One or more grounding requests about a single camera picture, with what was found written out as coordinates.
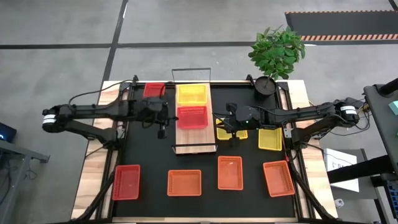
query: yellow plastic basket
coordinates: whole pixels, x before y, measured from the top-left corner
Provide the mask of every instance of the yellow plastic basket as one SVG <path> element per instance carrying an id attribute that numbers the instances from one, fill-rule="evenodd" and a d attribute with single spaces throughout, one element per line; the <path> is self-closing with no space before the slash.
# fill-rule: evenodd
<path id="1" fill-rule="evenodd" d="M 216 119 L 216 124 L 220 124 L 221 121 L 219 119 Z M 224 129 L 217 128 L 217 138 L 219 140 L 229 140 L 232 137 L 232 134 L 228 134 Z M 247 139 L 248 138 L 248 131 L 237 131 L 236 132 L 236 137 L 238 137 L 240 140 L 242 139 Z"/>
<path id="2" fill-rule="evenodd" d="M 282 128 L 275 130 L 259 130 L 259 149 L 281 151 L 282 150 Z"/>
<path id="3" fill-rule="evenodd" d="M 177 103 L 184 106 L 205 105 L 207 103 L 206 85 L 179 85 Z"/>

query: gray concrete floor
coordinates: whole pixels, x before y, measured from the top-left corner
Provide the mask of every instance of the gray concrete floor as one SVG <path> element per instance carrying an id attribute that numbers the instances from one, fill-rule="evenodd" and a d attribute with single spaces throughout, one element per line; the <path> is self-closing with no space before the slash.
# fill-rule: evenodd
<path id="1" fill-rule="evenodd" d="M 2 0 L 0 44 L 110 43 L 121 0 Z M 286 25 L 285 11 L 377 10 L 388 0 L 146 0 L 128 4 L 119 42 L 254 40 L 267 26 Z M 211 67 L 212 79 L 243 79 L 260 73 L 247 58 L 248 47 L 202 49 L 119 49 L 110 80 L 138 75 L 141 80 L 171 80 L 171 69 Z M 291 79 L 304 79 L 314 103 L 352 96 L 365 85 L 395 78 L 396 45 L 307 47 Z M 18 129 L 16 143 L 51 154 L 48 164 L 32 163 L 38 173 L 27 180 L 13 223 L 50 223 L 70 218 L 87 141 L 41 130 L 41 111 L 66 103 L 77 93 L 100 87 L 108 49 L 0 50 L 0 120 Z M 79 99 L 95 102 L 98 95 Z M 336 129 L 336 133 L 353 130 Z M 322 147 L 365 148 L 369 158 L 384 155 L 374 122 L 351 137 L 329 134 Z M 372 201 L 346 202 L 344 220 L 377 220 Z"/>

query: red basket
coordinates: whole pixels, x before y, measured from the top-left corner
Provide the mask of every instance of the red basket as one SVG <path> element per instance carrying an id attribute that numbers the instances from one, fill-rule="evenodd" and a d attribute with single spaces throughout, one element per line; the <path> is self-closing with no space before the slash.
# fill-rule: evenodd
<path id="1" fill-rule="evenodd" d="M 139 165 L 117 166 L 113 182 L 113 200 L 135 200 L 139 193 Z"/>
<path id="2" fill-rule="evenodd" d="M 165 91 L 164 83 L 146 83 L 144 88 L 144 98 L 163 96 Z"/>
<path id="3" fill-rule="evenodd" d="M 271 197 L 294 194 L 293 181 L 286 161 L 265 162 L 263 169 Z"/>
<path id="4" fill-rule="evenodd" d="M 184 106 L 177 108 L 177 127 L 180 129 L 199 129 L 207 127 L 206 106 Z"/>

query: green leaves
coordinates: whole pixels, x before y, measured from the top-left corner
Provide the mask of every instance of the green leaves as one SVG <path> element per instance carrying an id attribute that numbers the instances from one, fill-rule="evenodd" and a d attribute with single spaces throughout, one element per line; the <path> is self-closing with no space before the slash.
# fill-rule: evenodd
<path id="1" fill-rule="evenodd" d="M 293 64 L 295 61 L 296 61 L 296 58 L 295 58 L 295 57 L 285 57 L 285 58 L 284 58 L 284 62 L 285 62 L 286 64 L 288 64 L 288 65 Z"/>
<path id="2" fill-rule="evenodd" d="M 264 75 L 273 79 L 282 77 L 288 79 L 294 70 L 294 63 L 305 57 L 305 46 L 298 36 L 288 26 L 286 30 L 280 27 L 271 30 L 268 27 L 264 33 L 257 33 L 256 43 L 251 46 L 248 57 Z"/>
<path id="3" fill-rule="evenodd" d="M 254 56 L 256 56 L 256 53 L 255 53 L 255 52 L 250 52 L 250 53 L 248 54 L 248 56 L 249 56 L 250 58 L 253 58 Z"/>
<path id="4" fill-rule="evenodd" d="M 268 62 L 268 60 L 261 60 L 261 61 L 259 62 L 258 67 L 263 67 L 267 62 Z"/>
<path id="5" fill-rule="evenodd" d="M 268 34 L 270 29 L 271 29 L 271 27 L 266 28 L 266 30 L 264 31 L 264 36 L 266 36 Z"/>
<path id="6" fill-rule="evenodd" d="M 294 56 L 294 52 L 293 52 L 292 49 L 285 49 L 285 54 L 286 54 L 287 56 Z"/>
<path id="7" fill-rule="evenodd" d="M 300 52 L 301 52 L 301 58 L 304 59 L 304 57 L 305 57 L 305 50 L 304 50 L 304 48 L 302 48 L 302 49 L 300 50 Z"/>
<path id="8" fill-rule="evenodd" d="M 283 56 L 285 54 L 285 49 L 283 47 L 279 47 L 275 50 L 278 56 Z"/>

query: orange basket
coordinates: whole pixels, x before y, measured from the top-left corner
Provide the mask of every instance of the orange basket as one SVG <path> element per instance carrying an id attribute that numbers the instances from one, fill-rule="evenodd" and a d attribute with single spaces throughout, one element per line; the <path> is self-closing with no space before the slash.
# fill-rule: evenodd
<path id="1" fill-rule="evenodd" d="M 138 198 L 140 171 L 139 165 L 116 167 L 112 200 L 135 200 Z"/>
<path id="2" fill-rule="evenodd" d="M 200 170 L 169 170 L 168 196 L 200 196 Z"/>
<path id="3" fill-rule="evenodd" d="M 218 188 L 220 190 L 243 190 L 242 157 L 218 157 Z"/>
<path id="4" fill-rule="evenodd" d="M 271 197 L 294 194 L 294 186 L 286 161 L 265 162 L 262 166 Z"/>

